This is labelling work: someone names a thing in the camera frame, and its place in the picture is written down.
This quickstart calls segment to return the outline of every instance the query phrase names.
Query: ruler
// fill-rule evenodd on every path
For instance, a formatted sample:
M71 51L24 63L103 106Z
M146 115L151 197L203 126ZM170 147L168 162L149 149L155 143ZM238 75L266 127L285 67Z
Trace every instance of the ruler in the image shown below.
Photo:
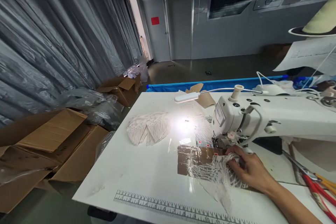
M113 201L196 224L257 224L224 213L216 213L124 190L117 190Z

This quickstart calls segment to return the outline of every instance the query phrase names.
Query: hand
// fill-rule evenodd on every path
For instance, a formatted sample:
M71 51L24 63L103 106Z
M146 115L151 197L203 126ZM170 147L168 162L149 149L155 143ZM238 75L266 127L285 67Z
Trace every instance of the hand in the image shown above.
M265 194L270 194L279 186L275 179L268 173L255 153L246 154L238 145L228 148L225 154L227 155L231 152L238 154L245 161L244 169L241 168L234 160L228 162L229 166L236 173L238 178L245 184Z

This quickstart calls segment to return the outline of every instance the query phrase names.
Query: red sticker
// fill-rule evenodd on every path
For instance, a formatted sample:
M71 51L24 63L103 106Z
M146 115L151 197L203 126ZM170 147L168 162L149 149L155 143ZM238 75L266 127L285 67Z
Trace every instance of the red sticker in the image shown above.
M160 24L159 17L152 17L151 21L152 21L152 25Z

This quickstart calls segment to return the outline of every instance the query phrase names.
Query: gray curtain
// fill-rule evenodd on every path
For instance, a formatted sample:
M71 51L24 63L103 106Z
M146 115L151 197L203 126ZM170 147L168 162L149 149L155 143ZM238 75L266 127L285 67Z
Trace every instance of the gray curtain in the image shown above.
M138 62L128 0L0 0L0 127Z

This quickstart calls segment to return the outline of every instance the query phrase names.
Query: wall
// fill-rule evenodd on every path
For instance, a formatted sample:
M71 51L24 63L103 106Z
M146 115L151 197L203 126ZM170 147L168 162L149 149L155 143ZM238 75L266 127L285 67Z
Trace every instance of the wall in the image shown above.
M141 13L139 9L139 0L129 0L129 2L131 4L131 8L133 11L133 16L134 16L136 28L138 29L139 36L142 36L141 42L142 42L143 49L148 52L148 57L151 60L153 57L151 55L151 48L149 46L149 41L147 39L147 37L149 36L145 33L145 29L147 29L147 24L142 23Z
M255 54L261 52L262 47L267 44L302 40L301 37L290 35L287 31L293 27L304 26L325 1L311 1L311 4L286 6L269 11L253 11L254 1L252 1L240 15L208 20L210 0L194 0L191 57L199 59ZM163 4L151 8L163 8ZM156 61L158 58L159 61L169 60L167 57L162 59L161 55L158 55L158 50L153 52Z

